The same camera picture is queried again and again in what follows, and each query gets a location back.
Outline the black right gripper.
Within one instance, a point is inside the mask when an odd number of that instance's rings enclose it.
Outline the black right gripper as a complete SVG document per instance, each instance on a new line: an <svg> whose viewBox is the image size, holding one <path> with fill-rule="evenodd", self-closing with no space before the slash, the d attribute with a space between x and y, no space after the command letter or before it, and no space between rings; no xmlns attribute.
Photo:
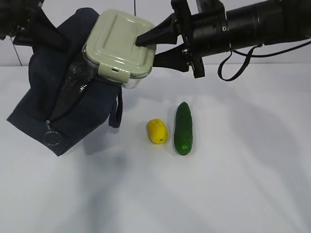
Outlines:
<svg viewBox="0 0 311 233"><path fill-rule="evenodd" d="M172 0L174 13L156 27L140 35L136 46L183 44L155 56L153 67L188 72L195 78L205 76L202 58L229 50L228 25L225 7L219 0L198 0L199 13L192 15L186 0Z"/></svg>

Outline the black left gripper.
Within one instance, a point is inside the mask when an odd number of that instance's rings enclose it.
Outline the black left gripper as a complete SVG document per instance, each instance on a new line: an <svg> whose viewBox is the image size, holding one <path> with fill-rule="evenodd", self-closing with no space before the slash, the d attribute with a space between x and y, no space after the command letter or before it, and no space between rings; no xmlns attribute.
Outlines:
<svg viewBox="0 0 311 233"><path fill-rule="evenodd" d="M45 45L66 52L70 42L47 18L43 3L43 0L2 0L0 39L10 37L17 46Z"/></svg>

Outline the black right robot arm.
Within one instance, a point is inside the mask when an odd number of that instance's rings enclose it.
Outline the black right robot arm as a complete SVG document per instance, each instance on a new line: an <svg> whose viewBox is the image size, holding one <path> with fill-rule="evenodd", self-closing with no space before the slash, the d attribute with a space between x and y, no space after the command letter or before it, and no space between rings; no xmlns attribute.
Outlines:
<svg viewBox="0 0 311 233"><path fill-rule="evenodd" d="M174 12L162 23L136 39L136 45L147 47L173 44L174 48L154 58L155 67L181 72L190 69L196 78L204 77L203 57L223 52L239 53L249 48L240 76L263 45L301 41L310 44L311 3L308 0L267 0L226 11L219 0L197 1L193 15L185 0L171 2Z"/></svg>

